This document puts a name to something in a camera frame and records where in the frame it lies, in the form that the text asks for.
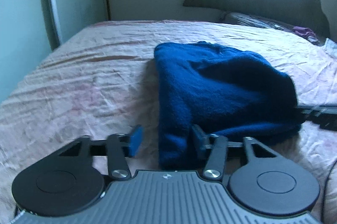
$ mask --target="ribbed surface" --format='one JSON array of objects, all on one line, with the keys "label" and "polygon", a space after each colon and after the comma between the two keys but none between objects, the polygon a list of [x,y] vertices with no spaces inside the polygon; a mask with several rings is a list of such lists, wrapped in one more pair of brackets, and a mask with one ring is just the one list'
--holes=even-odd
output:
[{"label": "ribbed surface", "polygon": [[114,182],[91,208],[75,215],[44,218],[24,213],[15,224],[314,224],[308,213],[291,219],[257,216],[238,206],[220,183],[195,172],[139,171]]}]

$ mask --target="blue fabric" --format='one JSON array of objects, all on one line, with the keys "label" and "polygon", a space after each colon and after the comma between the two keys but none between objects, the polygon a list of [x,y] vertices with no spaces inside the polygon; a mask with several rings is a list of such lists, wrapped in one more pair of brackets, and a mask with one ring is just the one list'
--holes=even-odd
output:
[{"label": "blue fabric", "polygon": [[154,51],[159,76],[159,163],[164,169],[200,166],[190,128],[231,141],[252,136],[276,144],[300,128],[291,78],[261,55],[219,44],[162,43]]}]

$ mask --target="metal screw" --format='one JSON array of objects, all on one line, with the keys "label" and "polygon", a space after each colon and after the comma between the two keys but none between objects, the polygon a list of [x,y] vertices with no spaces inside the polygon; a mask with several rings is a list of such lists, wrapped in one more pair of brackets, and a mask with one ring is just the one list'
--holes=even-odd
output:
[{"label": "metal screw", "polygon": [[125,170],[114,170],[111,172],[111,175],[116,178],[126,178],[129,175],[129,172]]},{"label": "metal screw", "polygon": [[208,178],[217,178],[221,175],[221,173],[217,170],[208,169],[203,172],[203,175]]}]

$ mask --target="bedding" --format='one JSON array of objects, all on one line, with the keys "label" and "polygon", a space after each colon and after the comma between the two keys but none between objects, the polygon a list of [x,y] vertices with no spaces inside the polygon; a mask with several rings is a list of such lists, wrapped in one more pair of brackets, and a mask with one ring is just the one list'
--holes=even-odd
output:
[{"label": "bedding", "polygon": [[227,11],[220,16],[218,22],[266,29],[276,29],[289,33],[294,33],[302,38],[305,38],[312,44],[318,46],[323,46],[326,40],[324,37],[316,35],[310,28],[294,26],[288,23],[284,23],[282,21],[276,21],[261,16],[246,15]]},{"label": "bedding", "polygon": [[[80,135],[102,139],[144,127],[136,169],[158,168],[158,76],[154,48],[206,41],[261,54],[293,79],[299,103],[337,102],[337,63],[322,48],[291,33],[191,21],[108,21],[83,29],[55,50],[0,105],[0,223],[15,208],[11,183],[24,168]],[[273,146],[309,170],[323,187],[336,158],[337,133],[309,122],[298,136]],[[107,173],[106,159],[94,167]],[[321,196],[312,213],[319,218]],[[326,223],[337,220],[337,171],[328,183]]]}]

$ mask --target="black disc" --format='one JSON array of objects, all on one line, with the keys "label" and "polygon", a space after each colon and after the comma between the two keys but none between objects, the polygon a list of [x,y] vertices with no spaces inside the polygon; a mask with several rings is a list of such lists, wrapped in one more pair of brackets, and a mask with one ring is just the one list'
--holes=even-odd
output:
[{"label": "black disc", "polygon": [[12,194],[20,209],[41,216],[77,213],[95,202],[104,189],[104,179],[91,166],[34,166],[14,179]]},{"label": "black disc", "polygon": [[311,173],[282,157],[259,158],[239,168],[229,190],[245,207],[272,216],[311,210],[320,193]]}]

